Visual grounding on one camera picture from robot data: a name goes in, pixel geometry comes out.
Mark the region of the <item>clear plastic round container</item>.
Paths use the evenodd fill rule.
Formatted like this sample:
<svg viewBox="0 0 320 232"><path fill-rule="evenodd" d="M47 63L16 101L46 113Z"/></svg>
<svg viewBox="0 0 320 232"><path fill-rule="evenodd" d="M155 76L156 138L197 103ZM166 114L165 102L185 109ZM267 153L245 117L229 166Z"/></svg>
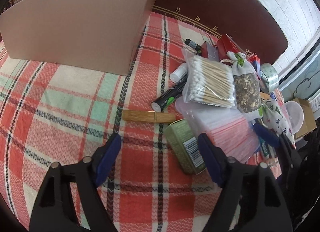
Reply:
<svg viewBox="0 0 320 232"><path fill-rule="evenodd" d="M288 101L284 104L285 109L287 110L291 129L293 134L299 132L303 125L304 121L304 112L303 108L300 106L299 103L295 101Z"/></svg>

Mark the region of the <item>cardboard boxes on floor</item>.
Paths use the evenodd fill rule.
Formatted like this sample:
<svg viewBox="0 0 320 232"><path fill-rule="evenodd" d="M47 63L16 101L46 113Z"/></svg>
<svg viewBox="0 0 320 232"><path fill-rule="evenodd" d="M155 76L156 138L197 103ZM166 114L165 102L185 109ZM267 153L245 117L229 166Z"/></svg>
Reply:
<svg viewBox="0 0 320 232"><path fill-rule="evenodd" d="M301 98L295 98L293 99L293 101L297 102L302 107L304 112L303 125L300 128L300 130L295 134L295 140L297 141L300 138L303 138L308 133L312 132L314 129L316 129L317 124L309 101Z"/></svg>

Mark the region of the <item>floral white pouch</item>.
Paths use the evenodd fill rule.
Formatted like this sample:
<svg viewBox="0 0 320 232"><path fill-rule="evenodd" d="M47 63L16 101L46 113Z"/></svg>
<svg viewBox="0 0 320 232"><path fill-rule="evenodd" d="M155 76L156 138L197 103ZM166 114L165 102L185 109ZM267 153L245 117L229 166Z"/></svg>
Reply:
<svg viewBox="0 0 320 232"><path fill-rule="evenodd" d="M278 102L274 99L262 100L262 110L264 125L266 125L268 129L273 130L277 135L284 133L291 144L295 146L291 124L287 120Z"/></svg>

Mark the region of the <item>herb sachet bag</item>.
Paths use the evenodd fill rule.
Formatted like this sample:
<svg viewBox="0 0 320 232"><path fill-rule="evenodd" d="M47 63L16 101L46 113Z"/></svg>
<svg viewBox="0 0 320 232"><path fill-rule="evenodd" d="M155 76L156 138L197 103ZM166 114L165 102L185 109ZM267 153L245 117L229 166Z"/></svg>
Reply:
<svg viewBox="0 0 320 232"><path fill-rule="evenodd" d="M257 72L243 53L227 52L232 61L237 108L248 121L263 117Z"/></svg>

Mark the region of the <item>green small box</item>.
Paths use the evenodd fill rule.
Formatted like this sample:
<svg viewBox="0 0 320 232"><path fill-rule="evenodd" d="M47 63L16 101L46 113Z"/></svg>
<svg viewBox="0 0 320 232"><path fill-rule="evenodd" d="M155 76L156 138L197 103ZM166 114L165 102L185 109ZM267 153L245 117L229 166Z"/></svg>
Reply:
<svg viewBox="0 0 320 232"><path fill-rule="evenodd" d="M165 129L164 135L186 174L197 175L205 170L197 138L185 119L170 124Z"/></svg>

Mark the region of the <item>clear patterned tape roll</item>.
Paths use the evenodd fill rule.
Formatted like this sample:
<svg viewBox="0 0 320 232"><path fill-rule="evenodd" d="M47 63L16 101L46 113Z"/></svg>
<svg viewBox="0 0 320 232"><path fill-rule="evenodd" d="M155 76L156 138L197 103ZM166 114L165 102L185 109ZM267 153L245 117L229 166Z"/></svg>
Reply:
<svg viewBox="0 0 320 232"><path fill-rule="evenodd" d="M270 94L279 86L279 75L272 64L264 63L260 66L260 89Z"/></svg>

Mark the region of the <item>red plaid tablecloth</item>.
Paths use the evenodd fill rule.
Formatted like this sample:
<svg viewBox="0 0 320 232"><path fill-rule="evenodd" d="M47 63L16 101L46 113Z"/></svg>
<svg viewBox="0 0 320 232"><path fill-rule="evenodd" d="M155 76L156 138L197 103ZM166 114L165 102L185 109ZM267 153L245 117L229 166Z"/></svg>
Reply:
<svg viewBox="0 0 320 232"><path fill-rule="evenodd" d="M167 144L165 125L126 122L149 111L183 61L184 40L217 36L153 13L127 76L12 59L1 46L1 195L25 228L50 165L77 163L110 134L123 144L98 189L119 231L201 231L220 191L209 175L186 175Z"/></svg>

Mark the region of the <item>bag of cotton swabs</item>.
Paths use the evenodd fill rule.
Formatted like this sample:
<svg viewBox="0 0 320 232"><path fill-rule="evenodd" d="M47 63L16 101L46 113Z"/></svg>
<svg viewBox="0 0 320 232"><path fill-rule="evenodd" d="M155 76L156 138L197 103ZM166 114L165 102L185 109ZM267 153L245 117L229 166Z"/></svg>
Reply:
<svg viewBox="0 0 320 232"><path fill-rule="evenodd" d="M232 69L183 50L188 77L182 91L185 103L196 102L223 108L236 108L235 84Z"/></svg>

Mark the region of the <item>black green tube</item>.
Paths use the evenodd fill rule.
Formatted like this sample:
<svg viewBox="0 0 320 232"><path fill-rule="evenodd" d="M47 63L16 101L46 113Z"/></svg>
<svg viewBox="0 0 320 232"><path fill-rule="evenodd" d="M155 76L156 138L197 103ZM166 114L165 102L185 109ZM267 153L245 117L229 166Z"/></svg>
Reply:
<svg viewBox="0 0 320 232"><path fill-rule="evenodd" d="M187 82L188 76L185 75L177 84L170 89L168 89L165 93L163 93L159 98L151 103L151 108L155 112L162 112L169 105L175 102L176 99L180 97L182 94L183 88Z"/></svg>

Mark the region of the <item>large red gift box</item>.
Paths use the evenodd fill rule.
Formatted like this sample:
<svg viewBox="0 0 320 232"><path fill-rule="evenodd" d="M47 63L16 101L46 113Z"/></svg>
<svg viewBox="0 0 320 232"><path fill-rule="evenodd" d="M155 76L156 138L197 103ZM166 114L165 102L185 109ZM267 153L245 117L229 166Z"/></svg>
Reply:
<svg viewBox="0 0 320 232"><path fill-rule="evenodd" d="M240 48L227 34L223 34L222 37L217 41L217 49L219 52L219 60L228 59L227 52L229 51L234 53L245 53L245 51Z"/></svg>

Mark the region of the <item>dark red small box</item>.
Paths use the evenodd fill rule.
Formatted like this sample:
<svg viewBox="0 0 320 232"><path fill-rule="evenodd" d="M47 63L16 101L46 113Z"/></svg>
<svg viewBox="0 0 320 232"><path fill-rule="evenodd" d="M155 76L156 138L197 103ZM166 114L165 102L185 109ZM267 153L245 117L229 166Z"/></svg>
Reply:
<svg viewBox="0 0 320 232"><path fill-rule="evenodd" d="M201 56L211 61L219 62L219 51L216 46L204 42L201 46Z"/></svg>

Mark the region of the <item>white small bottle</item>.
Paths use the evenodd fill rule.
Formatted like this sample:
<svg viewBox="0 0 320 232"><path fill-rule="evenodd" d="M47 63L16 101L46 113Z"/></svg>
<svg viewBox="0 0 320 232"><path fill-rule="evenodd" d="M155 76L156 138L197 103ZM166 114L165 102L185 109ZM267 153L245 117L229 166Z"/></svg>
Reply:
<svg viewBox="0 0 320 232"><path fill-rule="evenodd" d="M174 83L179 82L188 72L187 63L182 63L178 68L169 76L170 80Z"/></svg>

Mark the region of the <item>black marker pen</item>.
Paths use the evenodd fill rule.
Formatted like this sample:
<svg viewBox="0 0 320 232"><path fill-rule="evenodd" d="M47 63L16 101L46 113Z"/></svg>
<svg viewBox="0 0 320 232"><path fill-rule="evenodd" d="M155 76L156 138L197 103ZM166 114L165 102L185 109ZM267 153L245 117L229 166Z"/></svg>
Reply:
<svg viewBox="0 0 320 232"><path fill-rule="evenodd" d="M196 51L200 51L201 50L201 46L198 45L197 43L195 43L194 41L192 41L191 39L187 38L184 43L186 45L188 45L189 47L193 48Z"/></svg>

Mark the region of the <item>brown cardboard storage box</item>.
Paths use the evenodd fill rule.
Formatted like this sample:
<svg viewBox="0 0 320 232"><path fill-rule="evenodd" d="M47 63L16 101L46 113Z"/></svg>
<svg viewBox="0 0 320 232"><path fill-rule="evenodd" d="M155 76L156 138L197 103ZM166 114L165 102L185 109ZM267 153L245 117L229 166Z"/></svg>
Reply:
<svg viewBox="0 0 320 232"><path fill-rule="evenodd" d="M11 58L126 75L155 0L20 0L1 14Z"/></svg>

